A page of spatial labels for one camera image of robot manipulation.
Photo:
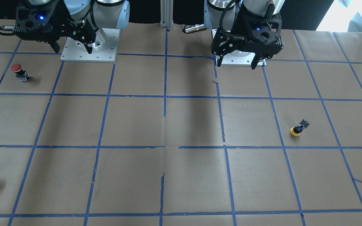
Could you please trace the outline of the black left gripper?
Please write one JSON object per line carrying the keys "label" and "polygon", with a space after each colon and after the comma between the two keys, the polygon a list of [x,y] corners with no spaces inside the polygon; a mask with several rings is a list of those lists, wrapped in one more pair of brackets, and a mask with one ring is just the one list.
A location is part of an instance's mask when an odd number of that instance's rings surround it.
{"label": "black left gripper", "polygon": [[255,54],[251,62],[254,70],[264,58],[272,58],[284,48],[280,13],[269,19],[252,13],[226,13],[224,17],[221,14],[217,17],[218,22],[212,23],[217,31],[211,44],[217,67],[226,54],[239,50]]}

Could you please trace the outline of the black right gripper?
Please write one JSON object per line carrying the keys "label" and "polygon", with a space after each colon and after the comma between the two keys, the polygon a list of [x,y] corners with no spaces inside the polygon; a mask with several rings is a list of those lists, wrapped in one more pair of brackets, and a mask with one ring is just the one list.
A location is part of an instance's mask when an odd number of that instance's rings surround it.
{"label": "black right gripper", "polygon": [[18,2],[13,33],[22,40],[47,42],[55,53],[60,51],[60,37],[83,43],[88,54],[92,54],[92,44],[96,40],[91,23],[87,19],[73,19],[65,2],[41,5]]}

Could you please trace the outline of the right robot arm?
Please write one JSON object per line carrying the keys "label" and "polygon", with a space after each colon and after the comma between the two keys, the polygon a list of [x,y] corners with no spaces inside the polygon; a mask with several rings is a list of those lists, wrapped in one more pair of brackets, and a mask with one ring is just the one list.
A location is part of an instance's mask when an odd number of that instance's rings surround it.
{"label": "right robot arm", "polygon": [[69,37],[92,53],[97,32],[123,30],[129,23],[127,0],[20,0],[12,34],[22,40],[44,42],[59,53],[58,40]]}

